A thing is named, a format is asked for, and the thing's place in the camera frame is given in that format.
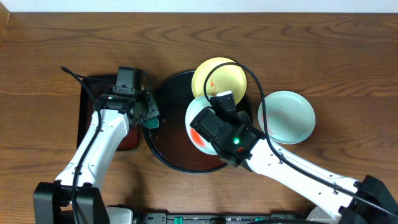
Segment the green orange sponge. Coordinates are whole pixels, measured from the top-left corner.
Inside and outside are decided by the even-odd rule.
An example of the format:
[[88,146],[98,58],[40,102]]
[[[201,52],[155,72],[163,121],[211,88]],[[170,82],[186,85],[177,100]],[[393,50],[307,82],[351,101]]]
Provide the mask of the green orange sponge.
[[157,117],[153,117],[143,122],[143,125],[147,129],[155,129],[158,128],[160,123]]

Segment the yellow plate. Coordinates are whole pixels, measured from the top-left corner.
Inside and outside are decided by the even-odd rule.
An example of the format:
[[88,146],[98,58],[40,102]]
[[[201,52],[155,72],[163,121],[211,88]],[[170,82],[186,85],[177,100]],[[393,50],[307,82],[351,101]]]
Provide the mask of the yellow plate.
[[[207,75],[219,64],[233,62],[224,57],[211,58],[200,64],[192,78],[192,92],[195,98],[204,95],[203,86]],[[235,103],[238,104],[245,95],[247,88],[246,74],[241,67],[225,65],[215,70],[206,83],[208,96],[215,96],[228,90],[233,92]]]

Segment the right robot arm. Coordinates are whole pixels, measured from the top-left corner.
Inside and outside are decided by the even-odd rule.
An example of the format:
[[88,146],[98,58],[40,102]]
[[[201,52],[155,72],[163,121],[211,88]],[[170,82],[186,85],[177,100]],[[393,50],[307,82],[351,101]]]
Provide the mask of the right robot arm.
[[235,105],[224,111],[196,98],[185,124],[204,140],[203,153],[280,182],[337,223],[397,223],[397,202],[381,180],[367,175],[358,181],[302,159],[241,121]]

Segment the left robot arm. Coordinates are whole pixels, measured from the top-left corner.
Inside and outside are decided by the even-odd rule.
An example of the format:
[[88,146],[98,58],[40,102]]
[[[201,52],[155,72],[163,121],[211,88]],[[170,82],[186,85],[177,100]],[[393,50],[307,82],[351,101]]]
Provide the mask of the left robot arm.
[[95,97],[84,77],[67,67],[93,101],[90,127],[72,160],[54,182],[40,182],[33,195],[36,223],[138,223],[133,209],[106,207],[102,196],[105,175],[116,149],[130,129],[159,127],[159,109],[148,88],[147,72],[119,67],[112,89]]

